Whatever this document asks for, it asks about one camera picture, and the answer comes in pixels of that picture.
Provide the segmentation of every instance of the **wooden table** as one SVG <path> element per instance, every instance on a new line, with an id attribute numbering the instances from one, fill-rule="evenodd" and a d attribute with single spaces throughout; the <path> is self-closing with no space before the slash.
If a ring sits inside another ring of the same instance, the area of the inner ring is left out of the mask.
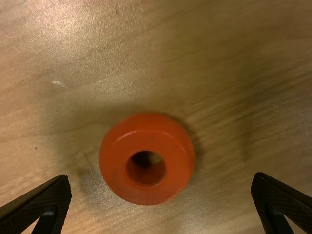
<path id="1" fill-rule="evenodd" d="M 0 205 L 67 174 L 64 234 L 264 233 L 265 172 L 312 196 L 310 0 L 1 0 Z M 101 140 L 128 115 L 184 123 L 188 188 L 118 198 Z"/>

